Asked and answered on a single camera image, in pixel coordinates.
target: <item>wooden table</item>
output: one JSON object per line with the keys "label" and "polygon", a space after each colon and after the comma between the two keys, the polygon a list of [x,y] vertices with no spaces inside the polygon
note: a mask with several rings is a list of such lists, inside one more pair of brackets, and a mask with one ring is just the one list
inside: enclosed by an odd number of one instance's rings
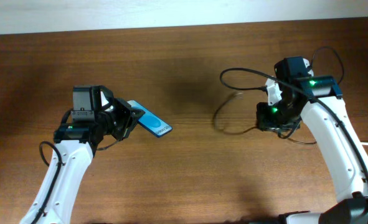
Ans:
{"label": "wooden table", "polygon": [[[72,223],[213,223],[329,209],[336,199],[317,146],[259,131],[226,136],[211,125],[232,92],[219,82],[223,69],[272,74],[284,57],[310,58],[324,45],[343,59],[347,111],[368,141],[368,18],[0,35],[0,223],[17,223],[35,199],[47,171],[38,145],[52,140],[78,84],[106,85],[174,130],[157,139],[138,126],[98,152]],[[314,71],[338,77],[340,69],[326,51]],[[227,81],[265,79],[236,73]],[[252,126],[255,105],[266,100],[246,92],[221,119],[231,130]],[[313,140],[306,126],[294,137]]]}

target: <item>white wall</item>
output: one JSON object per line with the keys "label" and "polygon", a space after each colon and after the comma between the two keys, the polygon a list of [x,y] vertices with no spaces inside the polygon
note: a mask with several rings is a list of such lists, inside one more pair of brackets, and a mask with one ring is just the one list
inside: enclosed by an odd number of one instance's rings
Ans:
{"label": "white wall", "polygon": [[368,0],[0,0],[0,34],[368,16]]}

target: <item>brown table surface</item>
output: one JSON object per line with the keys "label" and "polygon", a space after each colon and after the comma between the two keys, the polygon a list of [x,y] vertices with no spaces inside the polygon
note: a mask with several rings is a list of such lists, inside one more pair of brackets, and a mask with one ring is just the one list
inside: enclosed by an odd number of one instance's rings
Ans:
{"label": "brown table surface", "polygon": [[[0,35],[0,223],[17,223],[35,199],[47,171],[38,145],[52,140],[78,84],[106,85],[174,130],[158,139],[138,126],[98,152],[72,223],[212,223],[329,209],[336,199],[317,146],[260,131],[226,136],[211,125],[233,92],[219,82],[223,69],[272,74],[284,57],[311,58],[324,45],[342,57],[347,111],[368,141],[368,18]],[[340,68],[325,51],[314,71],[339,77]],[[265,79],[236,73],[227,81],[246,87]],[[221,119],[231,130],[252,126],[266,100],[246,92]],[[313,140],[306,126],[294,138]]]}

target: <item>green light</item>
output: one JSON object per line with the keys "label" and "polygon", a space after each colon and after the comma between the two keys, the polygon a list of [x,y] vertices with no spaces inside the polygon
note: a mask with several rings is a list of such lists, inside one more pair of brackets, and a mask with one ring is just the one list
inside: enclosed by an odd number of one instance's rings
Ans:
{"label": "green light", "polygon": [[314,85],[316,84],[316,81],[314,81],[314,80],[310,80],[310,81],[309,81],[309,84],[310,84],[311,86],[314,86]]}

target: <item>white background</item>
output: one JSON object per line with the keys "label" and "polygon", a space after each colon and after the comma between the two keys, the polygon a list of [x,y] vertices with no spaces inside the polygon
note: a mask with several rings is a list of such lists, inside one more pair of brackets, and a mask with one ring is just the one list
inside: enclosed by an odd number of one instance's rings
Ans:
{"label": "white background", "polygon": [[368,16],[368,0],[0,0],[0,34]]}

